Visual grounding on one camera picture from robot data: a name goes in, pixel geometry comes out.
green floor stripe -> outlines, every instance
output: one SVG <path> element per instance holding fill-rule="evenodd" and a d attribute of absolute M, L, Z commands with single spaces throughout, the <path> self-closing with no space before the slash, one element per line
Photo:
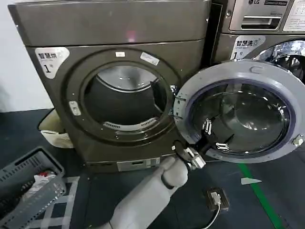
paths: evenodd
<path fill-rule="evenodd" d="M 243 172 L 245 177 L 253 179 L 252 174 L 247 165 L 238 164 L 238 167 Z M 273 210 L 273 208 L 269 204 L 267 198 L 264 196 L 264 194 L 263 194 L 262 190 L 260 189 L 260 187 L 258 186 L 258 184 L 257 183 L 250 184 L 250 186 L 253 189 L 259 202 L 263 206 L 263 208 L 264 208 L 265 212 L 267 213 L 269 219 L 271 220 L 272 224 L 274 225 L 274 228 L 275 229 L 284 229 L 285 227 L 282 225 L 281 219 L 279 218 L 279 216 L 276 214 L 276 212 Z"/>

gray washing machine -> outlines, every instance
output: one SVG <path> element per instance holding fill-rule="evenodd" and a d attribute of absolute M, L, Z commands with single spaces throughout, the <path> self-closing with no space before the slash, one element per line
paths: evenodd
<path fill-rule="evenodd" d="M 206 154 L 224 161 L 269 161 L 304 141 L 305 85 L 290 70 L 243 59 L 198 72 L 207 1 L 54 1 L 10 11 L 94 171 L 154 166 L 177 140 L 200 142 L 207 120 Z"/>
<path fill-rule="evenodd" d="M 304 18 L 303 0 L 213 0 L 204 62 L 257 59 L 303 78 Z"/>
<path fill-rule="evenodd" d="M 209 0 L 9 5 L 76 150 L 93 171 L 152 167 L 181 139 L 178 89 L 200 68 Z"/>

number 1 sticker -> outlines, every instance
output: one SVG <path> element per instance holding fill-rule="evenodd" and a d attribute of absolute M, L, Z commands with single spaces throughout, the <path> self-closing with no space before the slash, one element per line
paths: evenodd
<path fill-rule="evenodd" d="M 265 42 L 265 36 L 242 35 L 238 36 L 231 53 L 231 60 L 243 59 L 246 55 L 252 52 Z"/>
<path fill-rule="evenodd" d="M 49 79 L 55 78 L 59 67 L 70 55 L 65 47 L 36 48 L 35 53 L 45 76 Z"/>

white wall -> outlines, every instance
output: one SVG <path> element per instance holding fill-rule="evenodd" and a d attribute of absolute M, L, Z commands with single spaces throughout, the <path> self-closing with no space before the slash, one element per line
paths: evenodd
<path fill-rule="evenodd" d="M 0 0 L 0 112 L 52 108 L 7 5 Z"/>

lg logo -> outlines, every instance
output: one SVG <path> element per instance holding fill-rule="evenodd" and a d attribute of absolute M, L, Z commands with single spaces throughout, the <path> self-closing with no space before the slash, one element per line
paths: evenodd
<path fill-rule="evenodd" d="M 252 5 L 252 4 L 259 4 L 259 1 L 260 1 L 260 0 L 249 0 L 248 3 L 249 3 L 249 5 Z"/>

